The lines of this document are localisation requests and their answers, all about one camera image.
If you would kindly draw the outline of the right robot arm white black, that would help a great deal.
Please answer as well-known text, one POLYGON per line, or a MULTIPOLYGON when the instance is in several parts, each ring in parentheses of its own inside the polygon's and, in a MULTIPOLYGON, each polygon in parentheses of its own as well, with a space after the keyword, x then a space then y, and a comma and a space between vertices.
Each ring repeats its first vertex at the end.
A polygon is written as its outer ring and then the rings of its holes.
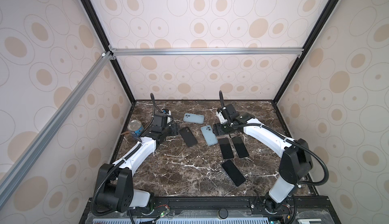
POLYGON ((266 193, 263 204, 270 214, 276 214, 287 197, 299 185, 321 186, 329 179, 329 170, 325 162, 309 149, 303 139, 295 140, 266 126, 249 113, 240 114, 232 104, 225 104, 223 92, 219 92, 221 107, 216 116, 220 123, 217 129, 222 134, 244 133, 260 141, 273 150, 280 158, 279 177, 273 187, 266 193), (324 171, 323 179, 317 182, 303 181, 313 169, 313 161, 320 164, 324 171))

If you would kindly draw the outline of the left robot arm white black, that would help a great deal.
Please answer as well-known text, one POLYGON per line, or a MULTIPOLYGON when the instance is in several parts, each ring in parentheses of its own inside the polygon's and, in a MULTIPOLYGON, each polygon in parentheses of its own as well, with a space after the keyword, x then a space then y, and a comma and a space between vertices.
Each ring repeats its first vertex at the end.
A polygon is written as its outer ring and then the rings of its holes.
POLYGON ((91 212, 96 217, 137 208, 151 213, 155 208, 154 194, 136 190, 133 176, 146 158, 155 152, 166 138, 178 135, 179 126, 174 122, 170 110, 158 108, 152 93, 151 99, 152 119, 141 132, 136 145, 119 160, 112 164, 103 164, 99 168, 91 200, 91 212))

